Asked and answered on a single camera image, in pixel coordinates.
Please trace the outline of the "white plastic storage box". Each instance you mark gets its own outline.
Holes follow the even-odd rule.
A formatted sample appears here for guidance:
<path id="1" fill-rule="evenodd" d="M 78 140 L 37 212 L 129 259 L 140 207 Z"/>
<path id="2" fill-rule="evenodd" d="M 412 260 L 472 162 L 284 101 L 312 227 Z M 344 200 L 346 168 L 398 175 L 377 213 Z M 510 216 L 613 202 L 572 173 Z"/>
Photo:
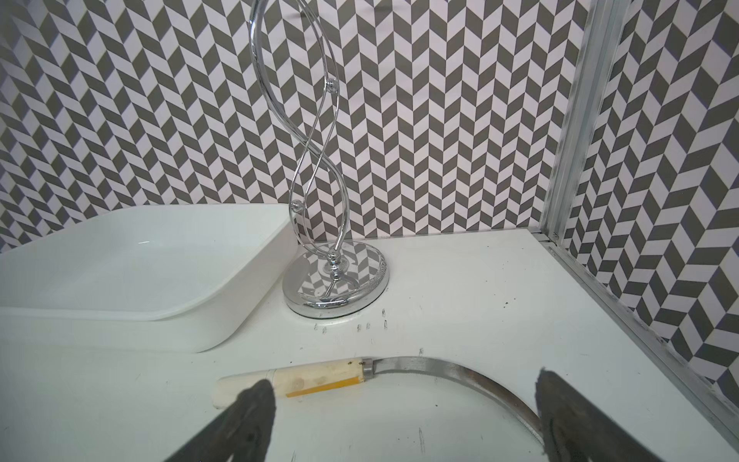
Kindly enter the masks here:
<path id="1" fill-rule="evenodd" d="M 284 204 L 137 206 L 1 256 L 1 337 L 53 346 L 205 352 L 293 261 Z"/>

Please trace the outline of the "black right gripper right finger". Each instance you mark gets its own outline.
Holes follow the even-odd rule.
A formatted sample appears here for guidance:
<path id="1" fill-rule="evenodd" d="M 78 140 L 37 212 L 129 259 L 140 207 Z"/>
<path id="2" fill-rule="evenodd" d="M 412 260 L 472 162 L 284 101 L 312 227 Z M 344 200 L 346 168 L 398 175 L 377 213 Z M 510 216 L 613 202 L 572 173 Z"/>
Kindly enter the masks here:
<path id="1" fill-rule="evenodd" d="M 535 398 L 550 461 L 660 460 L 553 371 L 540 371 Z"/>

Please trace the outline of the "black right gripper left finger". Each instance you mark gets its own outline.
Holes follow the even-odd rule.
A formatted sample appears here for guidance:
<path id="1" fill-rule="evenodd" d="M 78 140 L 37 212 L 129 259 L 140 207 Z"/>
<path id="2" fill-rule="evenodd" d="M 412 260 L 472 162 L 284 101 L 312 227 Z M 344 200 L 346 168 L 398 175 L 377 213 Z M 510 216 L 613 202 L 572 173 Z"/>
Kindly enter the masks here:
<path id="1" fill-rule="evenodd" d="M 238 398 L 167 461 L 265 461 L 276 415 L 273 385 L 267 379 Z"/>

